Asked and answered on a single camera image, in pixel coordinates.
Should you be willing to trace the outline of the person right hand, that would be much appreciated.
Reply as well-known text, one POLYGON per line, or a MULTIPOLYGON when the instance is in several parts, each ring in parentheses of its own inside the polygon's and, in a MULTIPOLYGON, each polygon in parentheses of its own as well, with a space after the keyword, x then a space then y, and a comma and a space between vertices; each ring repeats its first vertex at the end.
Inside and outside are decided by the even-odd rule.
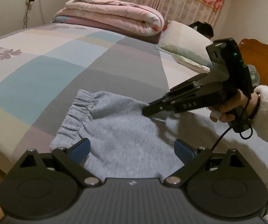
POLYGON ((256 93, 251 94, 251 98, 248 99, 241 90, 238 90, 236 95, 222 105, 211 106, 208 107, 210 112, 210 119, 213 122, 220 121, 222 123, 229 123, 235 120, 235 116, 233 114, 229 114, 229 112, 239 106, 242 106, 246 109, 247 116, 250 116, 258 103, 258 95, 256 93))

